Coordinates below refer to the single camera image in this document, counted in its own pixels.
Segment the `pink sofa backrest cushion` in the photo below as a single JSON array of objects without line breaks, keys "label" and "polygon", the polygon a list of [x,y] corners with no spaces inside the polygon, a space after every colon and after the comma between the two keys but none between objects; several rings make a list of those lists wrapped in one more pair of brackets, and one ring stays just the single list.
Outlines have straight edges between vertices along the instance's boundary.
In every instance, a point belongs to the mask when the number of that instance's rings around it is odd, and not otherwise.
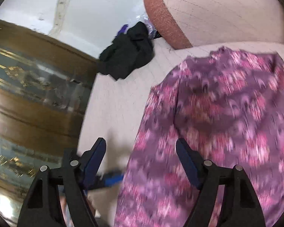
[{"label": "pink sofa backrest cushion", "polygon": [[284,44],[282,0],[144,0],[144,5],[175,49],[227,42]]}]

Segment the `black crumpled garment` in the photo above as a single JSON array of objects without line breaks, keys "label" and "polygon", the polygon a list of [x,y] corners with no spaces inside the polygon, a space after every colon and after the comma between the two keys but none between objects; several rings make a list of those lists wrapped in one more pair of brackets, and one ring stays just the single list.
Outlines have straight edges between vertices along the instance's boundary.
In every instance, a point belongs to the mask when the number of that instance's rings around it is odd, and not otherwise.
[{"label": "black crumpled garment", "polygon": [[100,54],[97,71],[113,79],[126,79],[134,70],[154,58],[154,48],[146,25],[138,22],[126,33],[118,34]]}]

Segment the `wooden glass door cabinet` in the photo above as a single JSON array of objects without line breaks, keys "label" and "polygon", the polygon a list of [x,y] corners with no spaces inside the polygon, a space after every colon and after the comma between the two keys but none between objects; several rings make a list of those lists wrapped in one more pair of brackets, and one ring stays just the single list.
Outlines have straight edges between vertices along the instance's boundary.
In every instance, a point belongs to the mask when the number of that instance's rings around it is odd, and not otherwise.
[{"label": "wooden glass door cabinet", "polygon": [[96,59],[0,20],[0,217],[16,226],[35,174],[78,146]]}]

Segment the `purple cloth under black garment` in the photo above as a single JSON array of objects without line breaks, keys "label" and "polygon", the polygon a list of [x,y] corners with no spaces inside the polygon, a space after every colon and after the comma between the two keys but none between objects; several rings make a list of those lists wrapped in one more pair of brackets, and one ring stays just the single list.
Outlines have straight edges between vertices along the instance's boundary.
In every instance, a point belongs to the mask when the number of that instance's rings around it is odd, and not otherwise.
[{"label": "purple cloth under black garment", "polygon": [[129,26],[128,24],[123,25],[121,29],[118,31],[117,35],[124,34],[127,31],[128,26]]}]

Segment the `purple pink floral garment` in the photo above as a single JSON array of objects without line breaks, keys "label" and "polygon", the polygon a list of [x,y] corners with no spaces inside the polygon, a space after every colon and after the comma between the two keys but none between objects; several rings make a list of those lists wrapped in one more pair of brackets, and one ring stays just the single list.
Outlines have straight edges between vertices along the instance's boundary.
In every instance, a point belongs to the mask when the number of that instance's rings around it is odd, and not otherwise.
[{"label": "purple pink floral garment", "polygon": [[176,154],[184,138],[246,171],[266,226],[284,212],[284,61],[221,47],[187,57],[151,88],[118,196],[115,226],[183,226],[198,196]]}]

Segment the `clear plastic bag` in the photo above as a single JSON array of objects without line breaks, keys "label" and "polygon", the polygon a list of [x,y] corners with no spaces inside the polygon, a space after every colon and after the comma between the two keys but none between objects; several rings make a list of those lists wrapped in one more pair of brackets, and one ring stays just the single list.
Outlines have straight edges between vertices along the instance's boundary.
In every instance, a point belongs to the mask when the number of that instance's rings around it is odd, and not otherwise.
[{"label": "clear plastic bag", "polygon": [[154,24],[150,21],[148,15],[146,13],[143,13],[141,15],[138,15],[136,17],[136,20],[138,22],[143,22],[148,30],[148,35],[149,35],[149,38],[151,40],[154,40],[154,39],[157,39],[157,38],[160,38],[161,35],[160,33],[158,32],[158,30],[155,28]]}]

